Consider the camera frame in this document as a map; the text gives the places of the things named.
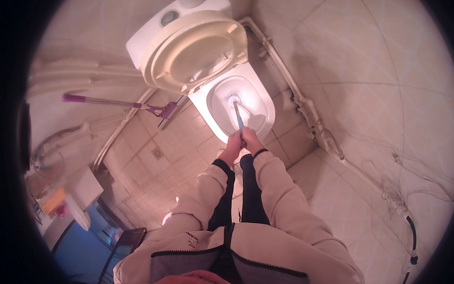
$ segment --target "toilet brush head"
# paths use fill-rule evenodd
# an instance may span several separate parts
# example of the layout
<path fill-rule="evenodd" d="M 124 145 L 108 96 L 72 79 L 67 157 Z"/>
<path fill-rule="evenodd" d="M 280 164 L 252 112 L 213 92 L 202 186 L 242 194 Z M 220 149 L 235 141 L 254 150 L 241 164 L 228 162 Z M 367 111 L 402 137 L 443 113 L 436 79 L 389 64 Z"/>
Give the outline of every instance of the toilet brush head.
<path fill-rule="evenodd" d="M 241 103 L 240 96 L 238 96 L 237 92 L 231 92 L 227 94 L 228 104 L 233 107 L 233 102 L 237 102 L 238 104 Z"/>

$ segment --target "black cuff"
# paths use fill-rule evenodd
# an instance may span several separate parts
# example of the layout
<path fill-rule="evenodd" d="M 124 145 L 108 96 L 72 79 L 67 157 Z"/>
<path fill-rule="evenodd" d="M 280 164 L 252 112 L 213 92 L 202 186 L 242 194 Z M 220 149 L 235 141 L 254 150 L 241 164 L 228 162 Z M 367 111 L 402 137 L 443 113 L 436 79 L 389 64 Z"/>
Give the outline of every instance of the black cuff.
<path fill-rule="evenodd" d="M 268 150 L 265 149 L 265 148 L 263 148 L 262 150 L 258 150 L 257 153 L 254 155 L 253 158 L 255 159 L 255 157 L 257 157 L 260 153 L 267 152 L 267 151 L 268 151 Z"/>
<path fill-rule="evenodd" d="M 213 165 L 216 165 L 219 168 L 221 168 L 224 171 L 224 173 L 226 173 L 227 178 L 230 178 L 231 176 L 235 177 L 235 172 L 232 171 L 226 164 L 226 162 L 224 162 L 223 160 L 216 159 L 214 160 Z"/>

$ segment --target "toilet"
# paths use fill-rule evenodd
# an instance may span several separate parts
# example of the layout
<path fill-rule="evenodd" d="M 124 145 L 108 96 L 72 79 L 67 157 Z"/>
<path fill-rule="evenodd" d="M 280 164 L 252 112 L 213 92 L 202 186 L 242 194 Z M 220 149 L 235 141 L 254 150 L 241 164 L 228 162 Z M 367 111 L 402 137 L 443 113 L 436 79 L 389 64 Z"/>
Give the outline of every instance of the toilet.
<path fill-rule="evenodd" d="M 135 67 L 148 85 L 189 96 L 221 141 L 239 129 L 233 101 L 244 125 L 265 138 L 274 104 L 248 62 L 246 31 L 232 19 L 230 2 L 205 0 L 186 8 L 188 1 L 180 1 L 126 43 Z"/>

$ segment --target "floor drain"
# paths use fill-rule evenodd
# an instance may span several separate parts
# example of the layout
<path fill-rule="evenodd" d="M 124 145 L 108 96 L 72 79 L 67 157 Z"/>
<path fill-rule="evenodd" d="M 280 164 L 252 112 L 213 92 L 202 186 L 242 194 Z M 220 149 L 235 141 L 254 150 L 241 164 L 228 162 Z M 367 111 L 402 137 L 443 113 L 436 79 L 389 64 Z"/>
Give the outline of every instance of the floor drain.
<path fill-rule="evenodd" d="M 154 148 L 152 152 L 156 159 L 160 159 L 164 156 L 164 153 L 161 151 L 159 147 Z"/>

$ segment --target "jacket zipper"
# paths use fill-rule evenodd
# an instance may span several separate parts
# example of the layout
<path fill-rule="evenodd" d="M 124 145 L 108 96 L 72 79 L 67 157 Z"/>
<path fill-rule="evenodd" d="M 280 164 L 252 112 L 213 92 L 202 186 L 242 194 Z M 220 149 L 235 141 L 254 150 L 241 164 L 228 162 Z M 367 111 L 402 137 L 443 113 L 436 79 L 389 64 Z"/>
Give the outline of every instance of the jacket zipper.
<path fill-rule="evenodd" d="M 157 256 L 163 256 L 163 255 L 200 255 L 200 254 L 209 254 L 209 253 L 212 253 L 212 252 L 215 252 L 217 250 L 222 249 L 223 246 L 224 245 L 222 244 L 220 246 L 217 246 L 217 247 L 214 247 L 214 248 L 211 248 L 211 249 L 202 249 L 202 250 L 161 250 L 161 251 L 157 251 L 155 253 L 152 253 L 151 257 L 157 257 Z M 239 256 L 236 252 L 234 252 L 231 249 L 229 249 L 228 251 L 234 257 L 236 257 L 241 262 L 243 262 L 243 263 L 245 263 L 247 265 L 255 266 L 255 267 L 258 267 L 258 268 L 270 269 L 270 270 L 274 270 L 274 271 L 277 271 L 277 272 L 282 272 L 282 273 L 285 273 L 285 274 L 288 274 L 288 275 L 291 275 L 291 276 L 300 277 L 300 278 L 307 278 L 307 274 L 304 273 L 304 272 L 288 269 L 288 268 L 285 268 L 285 267 L 282 267 L 282 266 L 266 264 L 266 263 L 262 263 L 262 262 L 258 262 L 258 261 L 254 261 L 254 260 L 250 260 L 250 259 L 246 259 L 246 258 L 244 258 L 242 256 Z"/>
<path fill-rule="evenodd" d="M 282 267 L 282 266 L 266 264 L 266 263 L 263 263 L 263 262 L 258 262 L 258 261 L 246 259 L 246 258 L 244 258 L 242 256 L 239 256 L 233 250 L 230 250 L 230 252 L 232 253 L 232 255 L 234 257 L 238 258 L 241 262 L 243 262 L 243 263 L 245 263 L 247 265 L 255 266 L 255 267 L 258 267 L 258 268 L 270 269 L 270 270 L 274 270 L 274 271 L 277 271 L 277 272 L 282 272 L 282 273 L 285 273 L 285 274 L 288 274 L 288 275 L 291 275 L 291 276 L 300 277 L 300 278 L 307 278 L 307 274 L 304 273 L 304 272 L 297 271 L 297 270 L 292 270 L 292 269 L 285 268 L 285 267 Z"/>
<path fill-rule="evenodd" d="M 211 249 L 202 249 L 202 250 L 160 250 L 151 254 L 151 257 L 157 257 L 162 255 L 199 255 L 199 254 L 209 254 L 221 249 L 224 245 L 219 245 Z"/>

